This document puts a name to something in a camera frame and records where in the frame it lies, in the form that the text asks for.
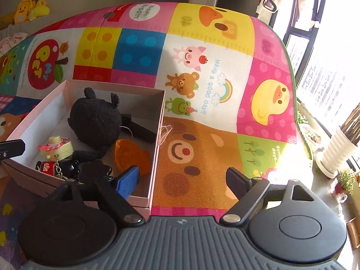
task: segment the rainbow illustration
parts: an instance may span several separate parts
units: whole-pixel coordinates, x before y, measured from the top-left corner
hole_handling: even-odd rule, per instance
[[[221,104],[227,102],[233,94],[233,86],[231,85],[229,80],[225,79],[225,83],[223,86],[225,87],[225,94],[220,97]]]

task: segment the cardboard box on floor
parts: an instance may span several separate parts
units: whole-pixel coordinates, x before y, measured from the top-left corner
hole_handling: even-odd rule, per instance
[[[159,151],[158,139],[163,119],[165,94],[163,90],[104,82],[66,80],[46,96],[8,137],[8,140],[22,139],[26,148],[22,156],[4,160],[1,169],[11,175],[18,185],[43,197],[64,182],[34,169],[37,161],[45,161],[37,150],[37,146],[47,143],[51,136],[60,135],[69,137],[75,150],[91,151],[90,147],[77,141],[74,131],[67,123],[71,107],[78,98],[84,97],[85,87],[91,87],[97,98],[108,102],[111,102],[110,94],[116,93],[119,96],[118,108],[121,113],[131,114],[134,122],[157,134],[153,144],[131,138],[124,132],[119,136],[120,139],[133,141],[142,150],[150,153],[151,172],[140,177],[139,185],[128,198],[128,202],[147,218],[151,210]],[[114,163],[114,145],[109,148],[102,161],[112,167],[114,177],[121,173]]]

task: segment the white string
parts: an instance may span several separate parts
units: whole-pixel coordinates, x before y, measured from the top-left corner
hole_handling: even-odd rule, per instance
[[[128,129],[128,130],[130,131],[130,133],[131,133],[131,137],[133,138],[133,132],[132,132],[132,130],[130,130],[128,127],[125,127],[125,126],[120,126],[120,128],[126,128],[126,129]]]
[[[172,131],[172,126],[170,125],[161,127],[159,145],[162,145],[165,142],[166,137],[170,134],[171,131]]]

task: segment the ridged gray surface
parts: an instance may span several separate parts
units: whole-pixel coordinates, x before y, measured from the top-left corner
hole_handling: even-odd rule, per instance
[[[217,224],[213,217],[152,217],[141,229],[126,229],[95,260],[73,270],[295,270],[254,249],[242,230]],[[54,268],[27,262],[23,269]],[[302,270],[345,270],[335,261]]]

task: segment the yellow square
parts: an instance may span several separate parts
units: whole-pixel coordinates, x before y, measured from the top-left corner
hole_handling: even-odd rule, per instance
[[[121,29],[85,28],[77,47],[75,64],[112,69]]]
[[[254,54],[254,26],[249,16],[221,8],[179,3],[168,32]]]

